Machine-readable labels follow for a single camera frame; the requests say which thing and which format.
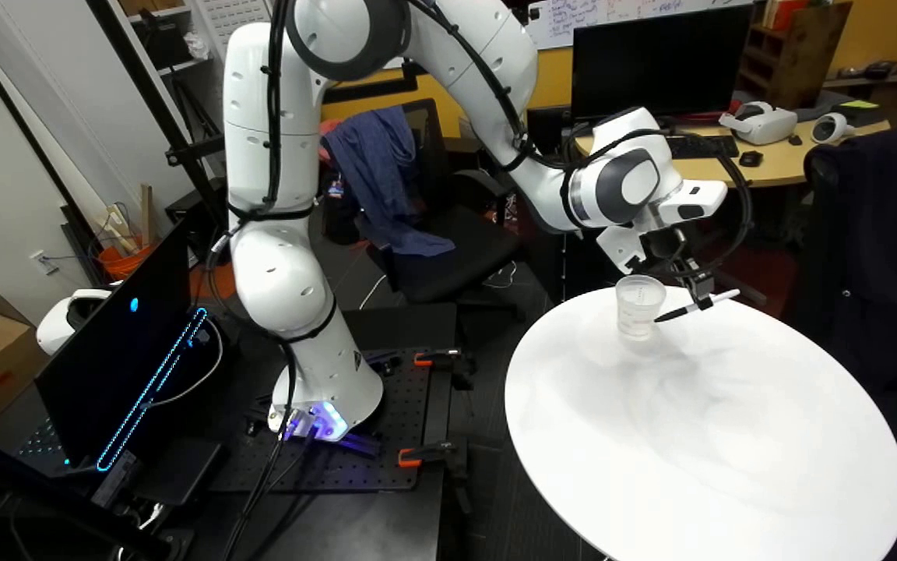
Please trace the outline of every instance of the blue jacket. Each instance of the blue jacket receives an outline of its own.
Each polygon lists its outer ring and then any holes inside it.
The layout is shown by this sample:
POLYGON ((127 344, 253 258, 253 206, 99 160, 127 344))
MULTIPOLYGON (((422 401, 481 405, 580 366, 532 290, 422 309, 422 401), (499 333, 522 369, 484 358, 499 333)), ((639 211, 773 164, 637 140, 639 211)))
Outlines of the blue jacket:
POLYGON ((344 122, 325 138, 347 186, 360 199, 361 232, 400 257, 444 257, 455 243, 410 228, 419 194, 419 151, 401 108, 376 108, 344 122))

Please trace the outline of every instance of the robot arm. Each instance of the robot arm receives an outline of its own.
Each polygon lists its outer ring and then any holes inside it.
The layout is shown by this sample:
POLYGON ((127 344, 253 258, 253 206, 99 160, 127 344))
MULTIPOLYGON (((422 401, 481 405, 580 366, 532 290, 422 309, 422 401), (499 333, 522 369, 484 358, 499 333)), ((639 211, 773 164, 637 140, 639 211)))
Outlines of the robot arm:
POLYGON ((707 218, 725 196, 716 182, 678 179, 646 108, 597 125, 582 167, 539 162, 522 122, 536 48, 499 0, 278 2, 276 25, 247 25, 228 43, 226 151, 237 292, 294 349, 267 412, 284 438, 341 439, 383 398, 312 258, 305 214, 327 82, 364 78, 393 57, 422 62, 459 101, 544 228, 606 228, 597 243, 623 270, 646 262, 646 233, 707 218))

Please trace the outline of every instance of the monitor screen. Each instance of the monitor screen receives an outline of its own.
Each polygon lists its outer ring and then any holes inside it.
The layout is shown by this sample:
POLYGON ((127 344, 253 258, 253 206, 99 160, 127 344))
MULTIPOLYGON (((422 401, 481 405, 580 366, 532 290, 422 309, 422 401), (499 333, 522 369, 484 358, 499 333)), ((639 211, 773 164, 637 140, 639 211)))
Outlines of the monitor screen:
POLYGON ((188 232, 176 228, 40 371, 72 463, 97 460, 153 385, 189 317, 188 275, 188 232))
POLYGON ((572 119, 647 106, 662 119, 730 108, 753 7, 572 30, 572 119))

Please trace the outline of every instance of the round tabletop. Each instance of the round tabletop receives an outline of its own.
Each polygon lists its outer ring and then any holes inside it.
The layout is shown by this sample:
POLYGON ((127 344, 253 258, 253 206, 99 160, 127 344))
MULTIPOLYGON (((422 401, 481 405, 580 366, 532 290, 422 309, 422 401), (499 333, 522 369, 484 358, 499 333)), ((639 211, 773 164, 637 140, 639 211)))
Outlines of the round tabletop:
MULTIPOLYGON (((686 306, 667 290, 667 309, 686 306)), ((897 442, 817 344, 739 302, 616 332, 616 292, 514 349, 512 439, 544 501, 616 561, 869 561, 897 540, 897 442)))

